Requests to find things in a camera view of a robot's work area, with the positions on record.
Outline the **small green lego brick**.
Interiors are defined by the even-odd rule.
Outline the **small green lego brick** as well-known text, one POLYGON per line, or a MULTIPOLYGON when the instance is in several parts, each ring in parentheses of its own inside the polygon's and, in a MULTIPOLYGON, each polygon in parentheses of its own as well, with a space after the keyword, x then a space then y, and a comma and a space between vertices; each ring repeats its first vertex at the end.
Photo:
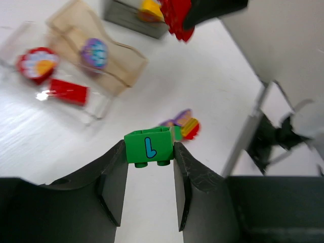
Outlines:
POLYGON ((159 126, 133 131, 124 136, 127 162, 136 168, 144 168, 155 161, 158 166, 167 166, 174 159, 172 128, 159 126))

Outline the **red long lego brick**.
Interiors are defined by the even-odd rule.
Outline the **red long lego brick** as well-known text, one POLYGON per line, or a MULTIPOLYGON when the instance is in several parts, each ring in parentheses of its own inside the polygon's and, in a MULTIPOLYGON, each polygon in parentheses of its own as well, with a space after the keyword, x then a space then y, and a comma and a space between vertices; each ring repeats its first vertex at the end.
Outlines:
POLYGON ((52 78, 50 80, 49 94, 70 104, 85 106, 89 90, 86 86, 66 82, 61 79, 52 78))

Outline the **purple butterfly wing lego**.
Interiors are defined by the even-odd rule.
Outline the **purple butterfly wing lego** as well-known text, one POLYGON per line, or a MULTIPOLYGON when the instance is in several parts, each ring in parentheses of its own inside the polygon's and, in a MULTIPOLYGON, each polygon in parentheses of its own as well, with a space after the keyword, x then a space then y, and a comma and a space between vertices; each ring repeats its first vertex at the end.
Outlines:
POLYGON ((183 127, 192 118, 192 110, 185 109, 174 118, 174 125, 183 127))

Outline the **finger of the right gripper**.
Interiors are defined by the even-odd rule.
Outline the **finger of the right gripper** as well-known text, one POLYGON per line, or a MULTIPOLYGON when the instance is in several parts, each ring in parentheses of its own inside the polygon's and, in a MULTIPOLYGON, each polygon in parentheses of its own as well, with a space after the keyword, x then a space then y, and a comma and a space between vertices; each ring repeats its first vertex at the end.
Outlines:
POLYGON ((183 28, 189 30, 207 20, 241 11, 248 6, 248 3, 248 0, 191 1, 191 8, 183 21, 183 28))

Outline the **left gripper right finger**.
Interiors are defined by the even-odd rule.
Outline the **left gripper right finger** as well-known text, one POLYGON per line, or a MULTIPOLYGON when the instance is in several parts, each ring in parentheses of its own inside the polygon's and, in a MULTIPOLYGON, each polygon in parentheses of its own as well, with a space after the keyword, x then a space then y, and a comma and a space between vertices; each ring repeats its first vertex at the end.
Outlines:
POLYGON ((323 178, 222 177, 174 144, 184 242, 323 242, 323 178))

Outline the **purple lotus lego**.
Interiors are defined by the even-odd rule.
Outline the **purple lotus lego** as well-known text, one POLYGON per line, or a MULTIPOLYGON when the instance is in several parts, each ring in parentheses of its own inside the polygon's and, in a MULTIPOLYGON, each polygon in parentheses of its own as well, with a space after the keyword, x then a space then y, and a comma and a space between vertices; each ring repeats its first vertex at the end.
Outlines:
POLYGON ((108 62, 108 47, 98 38, 89 38, 82 47, 80 56, 86 66, 103 69, 108 62))

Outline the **yellow flower lego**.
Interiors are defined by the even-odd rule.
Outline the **yellow flower lego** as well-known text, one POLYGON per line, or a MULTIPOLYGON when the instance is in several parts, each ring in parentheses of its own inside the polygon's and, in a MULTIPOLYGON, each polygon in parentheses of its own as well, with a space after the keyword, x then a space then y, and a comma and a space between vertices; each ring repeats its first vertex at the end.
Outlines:
POLYGON ((149 23, 164 22, 160 3, 153 0, 143 0, 138 11, 138 18, 149 23))

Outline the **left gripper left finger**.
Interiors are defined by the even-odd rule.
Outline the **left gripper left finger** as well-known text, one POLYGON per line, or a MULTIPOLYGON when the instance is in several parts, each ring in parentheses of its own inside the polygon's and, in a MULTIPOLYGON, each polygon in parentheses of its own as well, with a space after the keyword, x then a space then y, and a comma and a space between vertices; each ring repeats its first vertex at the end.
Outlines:
POLYGON ((119 141, 49 185, 1 178, 1 242, 114 242, 127 173, 119 141))

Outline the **smoky grey container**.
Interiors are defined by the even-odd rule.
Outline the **smoky grey container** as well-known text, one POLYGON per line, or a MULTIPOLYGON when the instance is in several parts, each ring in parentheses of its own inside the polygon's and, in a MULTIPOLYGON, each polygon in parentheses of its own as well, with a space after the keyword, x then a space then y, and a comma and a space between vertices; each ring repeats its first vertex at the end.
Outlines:
POLYGON ((146 22, 140 19, 142 1, 102 1, 102 11, 105 21, 114 23, 154 39, 161 39, 167 32, 168 26, 161 21, 146 22))

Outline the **red flower lego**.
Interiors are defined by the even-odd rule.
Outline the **red flower lego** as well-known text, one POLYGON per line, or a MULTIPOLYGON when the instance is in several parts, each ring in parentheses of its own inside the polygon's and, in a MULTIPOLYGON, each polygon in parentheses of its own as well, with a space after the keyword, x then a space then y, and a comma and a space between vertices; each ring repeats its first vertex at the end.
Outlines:
POLYGON ((36 85, 41 85, 56 70, 60 57, 48 47, 37 47, 20 55, 16 62, 18 72, 36 85))

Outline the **red curved lego brick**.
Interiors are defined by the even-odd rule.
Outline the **red curved lego brick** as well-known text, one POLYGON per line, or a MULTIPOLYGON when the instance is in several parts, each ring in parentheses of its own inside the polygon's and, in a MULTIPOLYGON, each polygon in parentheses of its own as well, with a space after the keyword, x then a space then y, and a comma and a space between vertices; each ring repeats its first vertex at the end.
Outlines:
POLYGON ((178 41, 188 42, 194 33, 194 28, 184 30, 183 22, 191 8, 190 0, 161 0, 160 10, 164 21, 178 41))

